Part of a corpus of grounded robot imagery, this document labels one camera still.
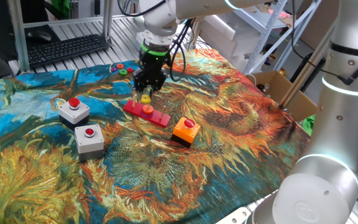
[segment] keyboard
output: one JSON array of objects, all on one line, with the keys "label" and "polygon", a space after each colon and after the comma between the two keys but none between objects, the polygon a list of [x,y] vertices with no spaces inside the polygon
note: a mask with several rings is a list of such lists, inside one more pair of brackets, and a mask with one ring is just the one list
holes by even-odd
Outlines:
[{"label": "keyboard", "polygon": [[109,44],[98,34],[44,44],[28,50],[31,68],[104,50]]}]

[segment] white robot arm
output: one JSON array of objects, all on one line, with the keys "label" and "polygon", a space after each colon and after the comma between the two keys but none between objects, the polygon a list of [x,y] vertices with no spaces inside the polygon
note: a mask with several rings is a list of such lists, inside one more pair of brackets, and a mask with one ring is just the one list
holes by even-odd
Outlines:
[{"label": "white robot arm", "polygon": [[134,72],[134,90],[143,92],[147,86],[151,86],[150,97],[153,92],[159,91],[167,78],[162,67],[167,64],[172,68],[170,53],[173,49],[172,35],[175,34],[178,24],[186,19],[191,25],[192,18],[207,15],[230,12],[235,9],[249,7],[265,2],[266,0],[141,0],[139,8],[144,14],[146,31],[143,33],[144,41],[140,50],[140,69]]},{"label": "white robot arm", "polygon": [[[140,1],[140,10],[159,2]],[[166,0],[145,15],[145,49],[169,48],[178,20],[261,2]],[[328,55],[326,70],[335,75],[324,75],[308,150],[247,224],[343,224],[350,215],[358,198],[358,0],[341,0]]]}]

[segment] yellow ring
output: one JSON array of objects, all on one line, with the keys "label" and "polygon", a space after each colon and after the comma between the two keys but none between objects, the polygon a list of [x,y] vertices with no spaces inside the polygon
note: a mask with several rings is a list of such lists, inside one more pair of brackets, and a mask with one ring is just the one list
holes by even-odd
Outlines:
[{"label": "yellow ring", "polygon": [[151,99],[147,95],[142,95],[142,99],[140,100],[142,104],[149,104],[151,102]]}]

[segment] green ring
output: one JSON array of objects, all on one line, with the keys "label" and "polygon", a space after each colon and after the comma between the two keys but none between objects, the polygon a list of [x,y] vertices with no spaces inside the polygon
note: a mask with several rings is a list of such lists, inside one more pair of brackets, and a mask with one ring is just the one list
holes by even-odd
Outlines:
[{"label": "green ring", "polygon": [[[149,49],[144,45],[144,43],[142,43],[142,50],[144,52],[148,51]],[[149,50],[148,53],[154,55],[154,56],[165,56],[167,53],[166,52],[154,52],[152,50]]]},{"label": "green ring", "polygon": [[119,71],[119,74],[120,74],[120,75],[126,75],[126,74],[128,74],[128,71],[125,70],[125,69],[121,69],[121,70]]}]

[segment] painted tablecloth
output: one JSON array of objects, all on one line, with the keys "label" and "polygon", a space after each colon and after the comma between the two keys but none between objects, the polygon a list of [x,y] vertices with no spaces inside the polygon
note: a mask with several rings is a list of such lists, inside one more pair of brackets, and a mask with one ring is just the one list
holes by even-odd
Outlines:
[{"label": "painted tablecloth", "polygon": [[[309,136],[215,50],[186,58],[153,98],[166,128],[123,112],[132,75],[115,65],[0,79],[0,223],[215,223],[278,189]],[[57,110],[72,97],[104,158],[78,162]],[[201,125],[189,149],[170,139],[182,116]]]}]

